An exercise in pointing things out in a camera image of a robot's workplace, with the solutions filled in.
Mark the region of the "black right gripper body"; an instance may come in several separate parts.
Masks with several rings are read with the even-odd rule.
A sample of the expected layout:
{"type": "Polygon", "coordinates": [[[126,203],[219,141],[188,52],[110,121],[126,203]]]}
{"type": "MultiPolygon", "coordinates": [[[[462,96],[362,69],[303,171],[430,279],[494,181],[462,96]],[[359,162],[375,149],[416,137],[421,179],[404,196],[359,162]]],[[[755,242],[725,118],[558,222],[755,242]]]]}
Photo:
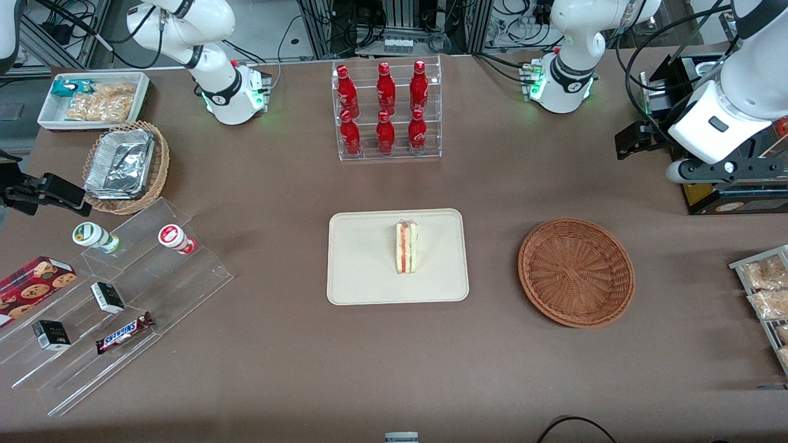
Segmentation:
{"type": "Polygon", "coordinates": [[[29,216],[36,214],[43,178],[22,172],[22,158],[1,151],[2,206],[29,216]]]}

